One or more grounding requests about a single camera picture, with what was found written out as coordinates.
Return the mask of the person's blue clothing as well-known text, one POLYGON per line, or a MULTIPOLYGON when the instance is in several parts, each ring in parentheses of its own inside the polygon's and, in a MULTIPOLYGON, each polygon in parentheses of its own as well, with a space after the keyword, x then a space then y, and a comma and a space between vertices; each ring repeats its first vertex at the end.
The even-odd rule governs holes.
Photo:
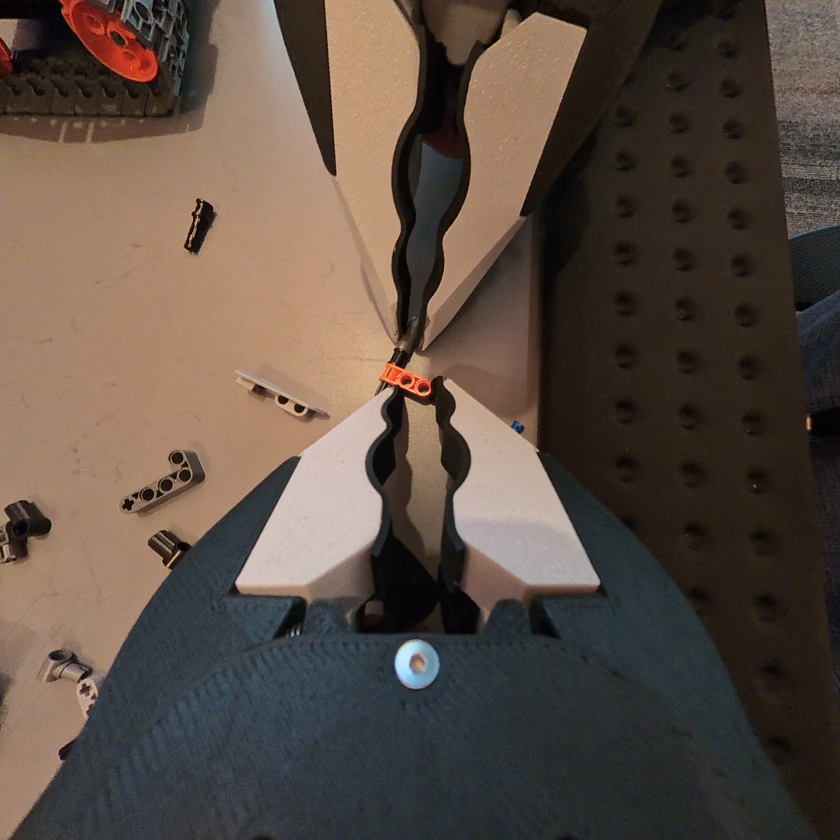
POLYGON ((826 532, 839 525, 839 293, 797 316, 815 493, 826 532))

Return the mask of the black studded mat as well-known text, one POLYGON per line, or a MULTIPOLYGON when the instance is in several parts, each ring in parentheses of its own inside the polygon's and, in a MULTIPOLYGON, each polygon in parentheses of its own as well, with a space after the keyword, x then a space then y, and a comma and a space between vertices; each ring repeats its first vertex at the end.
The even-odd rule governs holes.
POLYGON ((764 2, 668 2, 545 206, 540 441, 713 636, 822 838, 837 744, 764 2))

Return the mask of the person's right hand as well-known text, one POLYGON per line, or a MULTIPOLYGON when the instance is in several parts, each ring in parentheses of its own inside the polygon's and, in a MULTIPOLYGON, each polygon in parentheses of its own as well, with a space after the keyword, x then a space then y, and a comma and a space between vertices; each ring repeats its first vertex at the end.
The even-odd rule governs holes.
POLYGON ((453 123, 443 123, 433 132, 423 135, 423 142, 436 153, 449 160, 462 160, 464 152, 456 127, 453 123))

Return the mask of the black connector with grey pin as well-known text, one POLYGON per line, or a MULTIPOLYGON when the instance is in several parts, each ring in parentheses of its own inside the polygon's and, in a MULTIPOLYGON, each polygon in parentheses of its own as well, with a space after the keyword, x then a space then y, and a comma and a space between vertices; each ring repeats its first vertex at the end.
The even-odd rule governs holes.
POLYGON ((7 522, 1 527, 1 564, 28 557, 28 540, 46 536, 51 520, 31 501, 19 500, 6 506, 7 522))

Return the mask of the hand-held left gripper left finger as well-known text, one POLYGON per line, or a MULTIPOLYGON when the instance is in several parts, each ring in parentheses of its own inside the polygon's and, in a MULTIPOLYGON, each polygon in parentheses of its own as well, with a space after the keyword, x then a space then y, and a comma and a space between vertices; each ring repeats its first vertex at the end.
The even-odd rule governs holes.
POLYGON ((371 555, 390 528, 403 398, 394 388, 306 448, 236 579, 239 594, 333 600, 355 613, 375 592, 371 555))

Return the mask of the tracked toy vehicle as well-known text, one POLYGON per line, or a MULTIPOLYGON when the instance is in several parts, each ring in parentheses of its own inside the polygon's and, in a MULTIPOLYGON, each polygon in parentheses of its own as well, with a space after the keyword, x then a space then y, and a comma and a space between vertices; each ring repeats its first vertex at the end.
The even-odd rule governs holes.
POLYGON ((182 1, 2 1, 2 114, 162 118, 190 45, 182 1))

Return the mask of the black connector pin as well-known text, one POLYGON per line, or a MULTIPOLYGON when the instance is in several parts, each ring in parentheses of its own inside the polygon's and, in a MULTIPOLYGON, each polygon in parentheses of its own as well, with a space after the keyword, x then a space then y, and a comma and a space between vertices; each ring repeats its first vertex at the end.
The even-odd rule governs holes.
POLYGON ((192 210, 192 222, 183 246, 188 253, 195 256, 200 252, 207 232, 213 225, 215 217, 214 206, 202 198, 197 198, 194 209, 192 210))
POLYGON ((380 384, 376 389, 376 394, 382 392, 387 386, 398 385, 399 377, 402 375, 405 361, 405 351, 400 348, 395 349, 391 359, 386 363, 385 369, 380 376, 380 384))

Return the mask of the orange two-hole beam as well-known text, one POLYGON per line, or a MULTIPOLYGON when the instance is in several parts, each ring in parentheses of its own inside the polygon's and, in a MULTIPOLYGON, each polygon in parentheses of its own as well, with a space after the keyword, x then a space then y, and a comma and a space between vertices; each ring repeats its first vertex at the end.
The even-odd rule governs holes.
POLYGON ((434 393, 431 381, 393 363, 385 365, 380 383, 382 387, 392 386, 420 401, 430 400, 434 393))

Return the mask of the grey angled liftarm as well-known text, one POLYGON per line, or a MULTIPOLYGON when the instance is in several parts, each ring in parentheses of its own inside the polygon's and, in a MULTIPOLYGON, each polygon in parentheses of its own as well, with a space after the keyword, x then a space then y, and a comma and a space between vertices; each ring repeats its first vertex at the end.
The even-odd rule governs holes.
POLYGON ((168 455, 170 472, 124 497, 120 510, 128 515, 152 511, 200 484, 205 472, 196 452, 177 449, 168 455))

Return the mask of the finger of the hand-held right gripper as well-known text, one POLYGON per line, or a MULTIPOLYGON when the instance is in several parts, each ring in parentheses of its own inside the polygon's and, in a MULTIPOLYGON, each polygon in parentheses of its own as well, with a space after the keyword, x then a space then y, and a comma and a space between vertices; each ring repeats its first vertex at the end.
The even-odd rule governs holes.
POLYGON ((444 270, 427 305, 425 344, 448 326, 523 224, 522 207, 586 34, 534 13, 473 66, 463 107, 469 181, 443 236, 444 270))
POLYGON ((328 1, 326 27, 337 194, 385 331, 398 337, 394 247, 402 230, 392 174, 417 102, 418 2, 328 1))

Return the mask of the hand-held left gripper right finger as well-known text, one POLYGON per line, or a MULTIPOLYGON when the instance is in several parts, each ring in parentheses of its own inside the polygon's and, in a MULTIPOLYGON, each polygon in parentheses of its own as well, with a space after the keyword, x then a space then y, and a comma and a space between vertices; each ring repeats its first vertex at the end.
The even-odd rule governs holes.
POLYGON ((539 451, 454 380, 434 381, 450 478, 440 573, 482 620, 499 602, 594 595, 601 587, 539 451))

